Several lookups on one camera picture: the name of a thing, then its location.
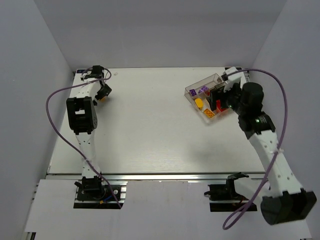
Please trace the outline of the purple rounded lego brick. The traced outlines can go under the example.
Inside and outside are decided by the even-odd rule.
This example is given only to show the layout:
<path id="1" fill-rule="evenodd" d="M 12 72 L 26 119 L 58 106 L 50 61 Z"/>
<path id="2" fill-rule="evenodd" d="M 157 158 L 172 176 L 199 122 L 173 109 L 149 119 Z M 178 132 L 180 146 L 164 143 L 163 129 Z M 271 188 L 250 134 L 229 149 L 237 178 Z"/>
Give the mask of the purple rounded lego brick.
<path id="1" fill-rule="evenodd" d="M 209 91 L 210 89 L 206 86 L 206 85 L 204 85 L 204 86 L 202 86 L 200 89 L 199 89 L 199 91 L 198 91 L 198 93 L 200 94 L 200 93 L 205 93 L 206 91 Z"/>

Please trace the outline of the orange lego block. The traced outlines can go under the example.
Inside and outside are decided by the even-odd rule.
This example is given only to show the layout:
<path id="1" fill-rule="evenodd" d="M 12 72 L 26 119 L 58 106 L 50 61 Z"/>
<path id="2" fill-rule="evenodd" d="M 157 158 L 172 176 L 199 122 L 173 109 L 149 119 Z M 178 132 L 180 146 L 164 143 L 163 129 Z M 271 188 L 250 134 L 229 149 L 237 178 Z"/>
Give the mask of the orange lego block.
<path id="1" fill-rule="evenodd" d="M 201 98 L 196 98 L 194 100 L 196 107 L 201 111 L 204 107 L 204 102 Z"/>

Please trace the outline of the red curved lego brick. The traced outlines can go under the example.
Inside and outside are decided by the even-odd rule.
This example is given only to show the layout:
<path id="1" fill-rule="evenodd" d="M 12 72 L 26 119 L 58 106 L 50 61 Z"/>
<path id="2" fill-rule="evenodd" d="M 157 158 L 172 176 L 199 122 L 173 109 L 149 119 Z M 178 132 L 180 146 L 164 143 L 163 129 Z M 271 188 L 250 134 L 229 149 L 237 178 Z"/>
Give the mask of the red curved lego brick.
<path id="1" fill-rule="evenodd" d="M 221 112 L 224 112 L 226 110 L 226 108 L 223 108 L 222 105 L 221 105 L 221 101 L 220 100 L 217 100 L 216 101 L 216 111 L 221 113 Z"/>

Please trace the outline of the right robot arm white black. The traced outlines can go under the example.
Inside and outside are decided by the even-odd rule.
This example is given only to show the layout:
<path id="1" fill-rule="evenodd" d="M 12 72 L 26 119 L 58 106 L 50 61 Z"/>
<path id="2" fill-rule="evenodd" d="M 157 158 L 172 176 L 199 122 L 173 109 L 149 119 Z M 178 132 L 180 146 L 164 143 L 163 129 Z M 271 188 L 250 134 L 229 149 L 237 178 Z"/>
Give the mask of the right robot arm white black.
<path id="1" fill-rule="evenodd" d="M 269 225 L 304 220 L 317 202 L 313 191 L 306 191 L 293 174 L 283 152 L 283 138 L 277 137 L 270 116 L 262 110 L 264 92 L 261 85 L 239 83 L 225 90 L 224 86 L 210 91 L 207 101 L 212 110 L 220 105 L 238 115 L 238 124 L 255 149 L 264 169 L 260 183 L 242 172 L 229 175 L 225 185 L 211 186 L 205 194 L 212 201 L 238 200 L 245 197 L 250 206 L 260 208 Z"/>

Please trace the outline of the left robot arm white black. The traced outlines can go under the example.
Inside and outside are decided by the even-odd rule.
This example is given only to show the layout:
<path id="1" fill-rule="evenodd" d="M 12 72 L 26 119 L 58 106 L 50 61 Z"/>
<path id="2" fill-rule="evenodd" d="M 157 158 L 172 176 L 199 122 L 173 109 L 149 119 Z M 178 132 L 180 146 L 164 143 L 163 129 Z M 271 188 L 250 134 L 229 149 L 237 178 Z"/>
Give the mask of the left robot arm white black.
<path id="1" fill-rule="evenodd" d="M 82 156 L 81 176 L 85 181 L 100 179 L 101 170 L 96 161 L 95 148 L 95 130 L 98 127 L 95 107 L 112 91 L 105 80 L 107 72 L 100 65 L 85 70 L 80 77 L 84 85 L 74 97 L 66 100 L 68 123 Z"/>

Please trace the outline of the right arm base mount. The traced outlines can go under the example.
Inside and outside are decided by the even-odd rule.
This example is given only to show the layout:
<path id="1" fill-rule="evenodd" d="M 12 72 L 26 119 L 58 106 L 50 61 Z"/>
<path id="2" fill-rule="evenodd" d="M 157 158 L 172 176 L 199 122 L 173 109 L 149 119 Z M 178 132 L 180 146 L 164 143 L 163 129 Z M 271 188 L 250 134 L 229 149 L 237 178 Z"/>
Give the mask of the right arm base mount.
<path id="1" fill-rule="evenodd" d="M 251 179 L 248 174 L 238 172 L 231 174 L 225 180 L 225 183 L 209 184 L 209 190 L 204 193 L 209 198 L 209 208 L 211 213 L 234 212 L 239 207 L 244 206 L 249 199 L 239 194 L 235 190 L 235 181 L 238 179 Z"/>

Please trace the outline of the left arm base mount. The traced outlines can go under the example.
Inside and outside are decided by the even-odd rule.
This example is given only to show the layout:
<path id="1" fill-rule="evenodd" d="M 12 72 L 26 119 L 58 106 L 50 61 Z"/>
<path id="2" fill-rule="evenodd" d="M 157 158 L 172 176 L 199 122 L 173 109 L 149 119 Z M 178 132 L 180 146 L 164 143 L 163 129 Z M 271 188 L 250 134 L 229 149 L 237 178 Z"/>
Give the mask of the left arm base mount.
<path id="1" fill-rule="evenodd" d="M 111 188 L 101 178 L 85 178 L 76 181 L 74 209 L 119 210 L 125 200 L 125 186 L 111 184 Z"/>

